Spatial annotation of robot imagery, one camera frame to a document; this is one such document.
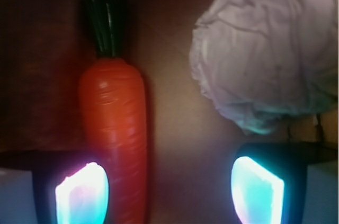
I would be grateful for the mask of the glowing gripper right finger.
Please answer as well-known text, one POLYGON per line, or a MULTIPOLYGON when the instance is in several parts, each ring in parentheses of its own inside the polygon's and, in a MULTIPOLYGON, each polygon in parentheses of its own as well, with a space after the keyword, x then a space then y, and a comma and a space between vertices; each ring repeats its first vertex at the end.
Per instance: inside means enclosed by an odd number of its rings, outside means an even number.
POLYGON ((338 151, 317 143, 248 143, 231 169, 241 223, 338 223, 338 151))

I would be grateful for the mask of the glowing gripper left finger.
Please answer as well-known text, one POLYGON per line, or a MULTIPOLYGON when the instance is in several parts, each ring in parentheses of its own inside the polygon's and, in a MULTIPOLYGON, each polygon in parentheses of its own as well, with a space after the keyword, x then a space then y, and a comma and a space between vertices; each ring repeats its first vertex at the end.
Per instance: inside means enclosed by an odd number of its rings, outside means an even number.
POLYGON ((104 223, 108 202, 108 177, 92 152, 1 153, 1 223, 104 223))

